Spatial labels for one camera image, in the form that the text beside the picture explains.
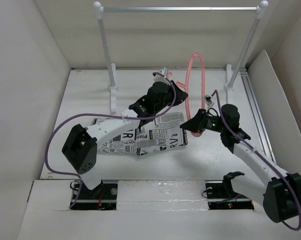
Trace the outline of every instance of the white tabletop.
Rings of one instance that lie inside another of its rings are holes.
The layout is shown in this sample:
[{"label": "white tabletop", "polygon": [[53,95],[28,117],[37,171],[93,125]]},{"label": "white tabletop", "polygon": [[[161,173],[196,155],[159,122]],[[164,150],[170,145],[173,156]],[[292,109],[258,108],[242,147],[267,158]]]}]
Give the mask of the white tabletop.
[{"label": "white tabletop", "polygon": [[272,222],[257,204],[208,210],[200,180],[120,181],[110,211],[70,210],[70,182],[34,182],[18,240],[301,240],[301,230]]},{"label": "white tabletop", "polygon": [[[124,111],[130,104],[147,93],[153,84],[153,70],[117,70],[117,112]],[[185,82],[186,71],[173,69],[172,80]],[[206,70],[206,93],[219,91],[221,103],[226,103],[223,89],[226,73],[223,69]],[[106,70],[72,70],[58,113],[56,125],[80,113],[110,113],[109,77]],[[201,107],[201,70],[194,69],[190,76],[189,100],[191,114]],[[238,107],[240,126],[247,132],[256,147],[261,148],[257,127],[253,118],[244,85],[240,75],[234,84],[233,99],[229,103]],[[174,107],[170,112],[185,113],[185,104]],[[80,123],[91,124],[93,117],[77,118],[60,129],[55,135],[48,153],[50,166],[57,171],[75,173],[62,154],[62,147],[70,129]],[[226,149],[220,135],[205,131],[201,137],[188,135],[188,145],[174,150],[147,154],[142,158],[129,155],[98,154],[97,166],[100,179],[109,180],[217,180],[229,172],[241,171],[255,178],[252,171]],[[73,179],[73,176],[56,175],[43,167],[41,179]]]}]

